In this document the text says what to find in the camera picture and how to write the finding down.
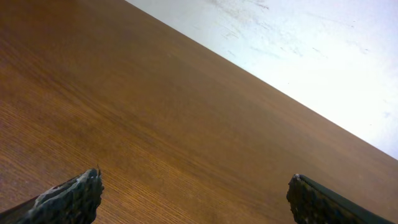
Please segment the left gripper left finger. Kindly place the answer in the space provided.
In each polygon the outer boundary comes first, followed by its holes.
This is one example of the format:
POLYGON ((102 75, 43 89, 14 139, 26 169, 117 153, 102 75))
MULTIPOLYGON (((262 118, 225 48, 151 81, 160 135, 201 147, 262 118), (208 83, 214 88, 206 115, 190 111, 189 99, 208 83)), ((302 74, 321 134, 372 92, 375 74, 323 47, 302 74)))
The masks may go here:
POLYGON ((84 173, 1 213, 1 224, 91 224, 104 190, 101 171, 84 173))

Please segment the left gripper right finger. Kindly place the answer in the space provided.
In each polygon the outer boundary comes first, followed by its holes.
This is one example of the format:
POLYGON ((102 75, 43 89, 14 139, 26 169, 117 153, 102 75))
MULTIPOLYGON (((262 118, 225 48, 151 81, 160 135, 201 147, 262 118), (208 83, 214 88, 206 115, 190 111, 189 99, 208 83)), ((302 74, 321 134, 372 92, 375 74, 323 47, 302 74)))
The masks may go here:
POLYGON ((392 224, 302 174, 291 178, 287 201, 299 224, 392 224))

